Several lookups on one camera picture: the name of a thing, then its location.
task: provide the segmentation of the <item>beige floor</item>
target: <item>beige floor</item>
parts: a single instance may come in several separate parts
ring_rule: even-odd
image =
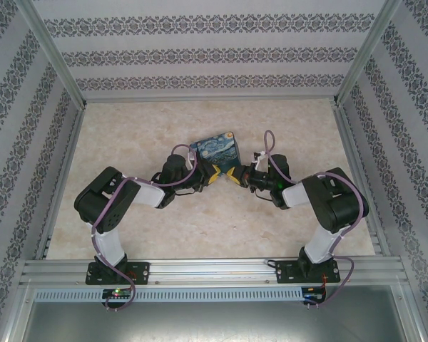
[[[150,179],[174,145],[230,130],[248,165],[263,149],[266,129],[274,131],[275,152],[287,156],[294,179],[337,166],[350,175],[328,100],[89,104],[48,259],[93,258],[73,202],[105,167]],[[165,209],[132,204],[118,227],[129,258],[235,258],[296,256],[316,224],[310,206],[281,211],[221,177]],[[336,252],[374,254],[364,221]]]

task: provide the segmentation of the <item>patterned wallpaper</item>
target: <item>patterned wallpaper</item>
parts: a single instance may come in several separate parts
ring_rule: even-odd
[[[344,107],[428,331],[428,0],[401,3]]]
[[[21,260],[33,259],[76,106],[12,0],[0,0],[0,327]]]
[[[384,0],[38,0],[88,100],[335,95]]]

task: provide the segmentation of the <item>cable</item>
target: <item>cable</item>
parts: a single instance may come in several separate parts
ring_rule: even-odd
[[[257,195],[257,191],[254,191],[254,194],[256,197],[258,197],[264,201],[272,202],[272,199],[270,199],[270,198],[265,198],[265,197],[261,197],[261,196]]]
[[[271,267],[272,269],[276,269],[276,261],[275,261],[275,260],[269,259],[269,260],[266,262],[266,264],[267,264],[269,267]]]
[[[193,154],[193,167],[192,170],[190,170],[190,172],[188,173],[187,176],[185,176],[183,179],[178,180],[177,182],[174,183],[168,183],[168,184],[159,184],[159,183],[152,183],[153,185],[157,186],[157,187],[174,187],[176,185],[179,185],[180,183],[184,183],[186,180],[188,180],[190,177],[192,177],[193,173],[195,172],[195,169],[197,168],[197,155],[195,153],[195,151],[193,150],[192,147],[190,147],[189,145],[186,144],[179,144],[176,145],[175,147],[173,147],[173,149],[171,150],[171,154],[174,155],[174,151],[178,148],[178,147],[186,147],[188,148],[188,150]]]
[[[268,134],[271,134],[271,137],[272,137],[272,146],[271,146],[271,148],[268,148],[268,139],[267,139],[267,135]],[[280,168],[277,166],[276,162],[274,161],[274,159],[271,156],[271,151],[274,148],[274,145],[276,143],[276,139],[275,139],[274,133],[271,130],[266,130],[265,131],[265,135],[263,136],[263,141],[265,143],[265,153],[268,156],[268,159],[270,160],[272,166],[274,166],[274,168],[276,169],[277,173],[279,173],[279,175],[282,178],[284,178],[284,180],[286,180],[287,182],[289,182],[290,184],[297,184],[296,181],[291,180],[289,177],[287,177],[286,175],[284,175],[284,172],[282,172],[280,170]]]
[[[323,280],[323,285],[322,285],[322,288],[323,288],[322,296],[323,296],[324,294],[327,293],[327,276],[325,276],[325,273],[322,275],[322,280]]]
[[[318,304],[316,301],[313,301],[313,300],[308,299],[308,298],[305,298],[305,299],[303,300],[303,304],[304,304],[305,302],[309,302],[309,303],[311,303],[312,305],[315,305],[315,306],[317,307],[317,309],[319,308],[319,305],[320,305],[320,304]]]
[[[122,187],[129,181],[134,181],[134,182],[143,182],[146,184],[150,184],[153,185],[155,187],[173,187],[176,185],[179,185],[180,183],[185,182],[186,180],[188,180],[193,173],[195,172],[195,169],[197,167],[197,155],[195,154],[195,151],[193,150],[192,147],[190,147],[189,145],[186,144],[179,144],[176,145],[173,150],[171,151],[171,154],[174,154],[174,151],[176,150],[176,148],[178,147],[187,147],[194,155],[194,160],[193,160],[193,168],[192,170],[189,172],[189,174],[184,177],[181,180],[178,180],[177,182],[173,182],[173,183],[169,183],[169,184],[158,184],[158,183],[154,183],[154,182],[149,182],[148,180],[143,180],[141,178],[137,178],[137,177],[127,177],[124,178],[121,183],[119,184],[119,186],[117,186],[116,190],[114,191],[113,195],[111,196],[111,198],[109,199],[108,203],[106,204],[106,206],[103,208],[103,210],[101,211],[101,213],[99,214],[99,216],[97,217],[97,220],[93,223],[92,225],[92,230],[91,230],[91,239],[92,239],[92,245],[93,248],[95,249],[95,252],[97,253],[97,257],[100,259],[101,262],[103,262],[107,267],[109,267],[110,269],[112,269],[114,272],[116,272],[119,276],[123,277],[126,281],[128,281],[130,283],[130,290],[132,291],[132,294],[130,296],[130,299],[124,303],[124,305],[118,307],[118,308],[114,308],[114,311],[120,311],[125,309],[127,306],[129,306],[136,295],[136,287],[135,287],[135,283],[133,282],[133,280],[127,276],[126,274],[122,273],[121,271],[119,271],[117,268],[115,268],[115,266],[113,266],[108,260],[106,260],[106,258],[101,254],[100,248],[97,245],[97,241],[96,241],[96,228],[97,226],[100,224],[101,220],[105,217],[106,213],[108,212],[109,208],[111,207],[111,205],[113,204],[114,200],[117,198],[119,192],[121,191]],[[106,310],[110,310],[112,309],[111,307],[108,306],[108,302],[111,299],[111,297],[108,297],[105,301],[105,307]]]
[[[161,174],[162,174],[161,171],[155,173],[154,176],[152,176],[152,178],[151,178],[151,182],[153,182],[153,183],[157,182],[158,181],[157,178],[159,178]]]
[[[117,268],[115,268],[112,264],[110,264],[110,262],[108,260],[106,260],[106,258],[101,254],[100,248],[97,245],[97,241],[96,241],[96,228],[97,226],[100,224],[101,220],[104,218],[105,214],[107,213],[107,211],[109,210],[109,208],[111,207],[111,205],[113,204],[114,200],[116,199],[116,197],[118,196],[119,192],[121,191],[122,187],[128,182],[128,181],[135,181],[136,178],[135,177],[127,177],[125,179],[122,180],[122,182],[119,184],[119,186],[117,186],[116,191],[113,193],[113,195],[111,196],[111,198],[109,199],[108,203],[106,204],[106,206],[103,208],[102,212],[100,213],[100,215],[98,216],[97,220],[93,223],[92,225],[92,230],[91,230],[91,239],[92,239],[92,245],[93,248],[95,249],[95,252],[97,253],[98,258],[100,259],[101,262],[103,262],[107,267],[109,267],[110,269],[112,269],[113,271],[115,271],[119,276],[123,277],[126,281],[128,281],[130,283],[130,289],[133,292],[133,294],[130,296],[130,299],[124,303],[124,305],[118,307],[118,308],[114,308],[114,311],[120,311],[125,309],[127,306],[129,306],[131,304],[131,302],[134,300],[135,295],[136,295],[136,287],[135,287],[135,283],[133,283],[133,280],[127,276],[126,274],[122,273],[121,271],[119,271]],[[108,306],[108,302],[109,302],[109,297],[106,299],[105,302],[105,307],[106,310],[110,310],[112,308],[110,308]]]
[[[193,195],[193,194],[195,194],[196,193],[196,191],[195,190],[193,190],[193,192],[186,192],[186,193],[184,193],[184,194],[178,194],[177,192],[175,192],[175,196],[187,196],[187,195]]]
[[[267,137],[268,134],[270,134],[271,138],[272,138],[272,146],[271,146],[271,148],[268,148],[268,139],[267,139],[268,138]],[[285,176],[284,173],[276,165],[275,161],[272,159],[271,151],[272,151],[272,149],[275,146],[276,139],[275,139],[274,133],[271,130],[266,130],[265,131],[265,134],[263,135],[263,141],[265,143],[265,153],[268,156],[268,158],[269,158],[272,166],[274,166],[274,168],[277,170],[277,172],[279,173],[279,175],[281,175],[281,177],[284,178],[284,180],[288,181],[289,183],[297,184],[296,181],[291,180],[290,178],[288,178],[287,176]],[[344,278],[344,280],[339,285],[339,287],[336,289],[336,291],[330,297],[328,297],[328,299],[326,299],[323,303],[317,305],[317,308],[318,308],[319,306],[325,305],[327,302],[331,301],[333,298],[335,298],[339,294],[340,290],[342,290],[342,288],[344,287],[344,285],[349,281],[349,279],[350,279],[350,277],[351,277],[351,275],[352,275],[352,273],[354,271],[355,263],[354,263],[354,261],[351,258],[349,258],[348,256],[341,256],[341,257],[340,256],[335,256],[333,254],[333,251],[335,250],[336,246],[341,242],[341,240],[344,238],[344,236],[348,232],[351,232],[360,223],[361,219],[363,218],[364,204],[363,204],[363,199],[362,199],[362,196],[361,196],[360,192],[357,190],[357,188],[349,180],[346,180],[344,177],[336,175],[335,173],[332,173],[332,172],[319,172],[319,173],[316,173],[315,176],[331,177],[331,178],[335,178],[335,179],[339,180],[340,182],[343,182],[344,184],[346,184],[353,191],[355,197],[357,198],[358,205],[359,205],[357,219],[354,221],[354,223],[349,228],[347,228],[345,231],[343,231],[336,238],[335,242],[333,243],[333,245],[331,246],[330,250],[328,251],[333,256],[334,259],[348,260],[348,261],[350,261],[351,267],[350,267],[349,273]]]

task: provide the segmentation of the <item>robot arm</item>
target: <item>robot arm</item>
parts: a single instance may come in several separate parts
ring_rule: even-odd
[[[311,204],[319,224],[312,239],[300,251],[298,267],[305,279],[311,279],[312,275],[318,278],[317,270],[332,261],[337,241],[358,218],[360,206],[357,197],[345,183],[333,177],[313,175],[299,183],[290,183],[277,172],[269,160],[268,172],[257,171],[255,165],[261,154],[255,153],[254,156],[256,160],[251,166],[234,167],[228,172],[228,176],[241,187],[248,187],[251,192],[270,191],[272,202],[280,209]],[[291,180],[285,156],[273,155],[272,158],[286,178]],[[338,167],[328,170],[327,173],[352,183]],[[362,194],[360,197],[363,205],[362,217],[365,217],[369,207]]]
[[[217,179],[220,170],[215,166],[201,160],[193,174],[185,181],[178,182],[189,176],[189,170],[185,165],[185,158],[180,155],[170,155],[161,172],[153,177],[153,183],[142,182],[138,179],[126,182],[119,190],[117,197],[96,226],[95,242],[102,258],[95,257],[98,268],[116,281],[120,276],[104,264],[103,260],[124,273],[127,264],[127,256],[121,246],[116,227],[121,222],[132,203],[147,204],[155,208],[164,208],[171,203],[178,190],[192,188],[194,192],[201,192],[204,187]],[[88,187],[76,198],[74,207],[79,212],[81,219],[92,228],[103,209],[109,202],[109,195],[118,189],[126,176],[114,167],[107,167]],[[159,187],[158,184],[175,184],[173,186]]]

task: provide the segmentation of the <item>aluminum frame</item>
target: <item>aluminum frame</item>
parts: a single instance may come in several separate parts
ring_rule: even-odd
[[[375,205],[373,205],[375,201],[372,197],[370,187],[366,180],[365,171],[363,170],[360,156],[358,154],[357,148],[355,147],[352,132],[350,131],[349,125],[347,123],[347,117],[345,115],[344,108],[334,103],[334,101],[331,104],[337,129],[340,133],[342,146],[352,172],[352,180],[370,204],[370,213],[365,219],[367,221],[368,230],[370,231],[374,250],[377,254],[391,256],[392,254],[390,253],[384,230],[380,224],[379,215]]]
[[[78,87],[73,75],[71,75],[61,52],[57,49],[51,34],[49,33],[46,24],[41,19],[32,0],[16,0],[19,11],[30,26],[35,37],[38,39],[40,46],[44,50],[46,56],[57,72],[57,75],[62,80],[63,85],[71,96],[71,99],[76,104],[78,109],[84,109],[86,99],[84,98],[81,89]]]
[[[288,260],[296,258],[276,258]],[[353,256],[355,272],[347,286],[390,286],[399,317],[408,341],[428,341],[422,319],[409,286],[404,265],[398,256]],[[219,289],[263,288],[279,289],[320,284],[278,284],[275,270],[267,265],[269,259],[159,259],[133,260],[151,263],[149,283],[138,289]],[[19,287],[10,317],[0,341],[22,341],[35,295],[39,289],[111,289],[115,286],[85,284],[86,260],[29,260],[19,280]],[[343,279],[350,263],[338,261]]]
[[[349,92],[352,90],[355,82],[357,82],[358,77],[363,71],[363,67],[370,58],[377,43],[379,43],[381,35],[384,33],[385,28],[400,4],[400,0],[385,0],[384,5],[372,24],[370,32],[368,33],[365,41],[363,41],[361,48],[355,56],[355,59],[337,92],[337,104],[344,103],[346,98],[349,96]]]
[[[86,113],[85,109],[80,109],[78,118],[76,119],[75,130],[70,139],[68,146],[68,153],[65,158],[65,162],[61,171],[61,178],[58,181],[57,188],[55,191],[55,200],[51,206],[49,212],[49,219],[46,221],[46,226],[44,227],[43,234],[41,235],[41,243],[36,250],[35,259],[43,259],[45,257],[44,252],[47,248],[47,241],[52,236],[54,232],[54,227],[56,226],[56,220],[58,215],[58,210],[62,203],[63,192],[65,190],[66,182],[68,180],[68,174],[70,171],[71,163],[73,162],[74,153],[76,146],[78,144],[79,134],[81,133],[81,128],[83,125],[84,114]]]

